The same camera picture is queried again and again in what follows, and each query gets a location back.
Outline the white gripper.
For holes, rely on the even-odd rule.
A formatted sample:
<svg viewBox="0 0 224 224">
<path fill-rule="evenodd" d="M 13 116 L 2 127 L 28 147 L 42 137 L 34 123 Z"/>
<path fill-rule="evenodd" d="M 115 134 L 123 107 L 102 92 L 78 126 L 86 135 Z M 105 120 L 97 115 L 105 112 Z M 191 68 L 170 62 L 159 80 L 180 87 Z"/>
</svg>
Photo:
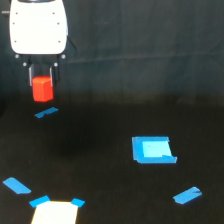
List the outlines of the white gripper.
<svg viewBox="0 0 224 224">
<path fill-rule="evenodd" d="M 60 80 L 58 59 L 65 59 L 69 40 L 67 15 L 63 0 L 9 0 L 9 38 L 15 58 L 27 66 L 29 85 L 35 76 L 34 57 L 45 57 L 50 67 L 51 86 Z"/>
</svg>

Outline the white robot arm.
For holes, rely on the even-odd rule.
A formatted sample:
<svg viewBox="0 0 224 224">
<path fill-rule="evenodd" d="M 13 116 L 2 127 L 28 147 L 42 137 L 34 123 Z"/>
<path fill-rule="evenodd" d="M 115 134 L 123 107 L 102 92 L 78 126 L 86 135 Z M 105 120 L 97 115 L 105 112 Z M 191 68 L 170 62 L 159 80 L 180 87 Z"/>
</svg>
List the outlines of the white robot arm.
<svg viewBox="0 0 224 224">
<path fill-rule="evenodd" d="M 15 57 L 26 56 L 23 66 L 29 68 L 29 83 L 34 78 L 33 56 L 65 58 L 69 29 L 63 0 L 9 0 L 10 45 Z"/>
</svg>

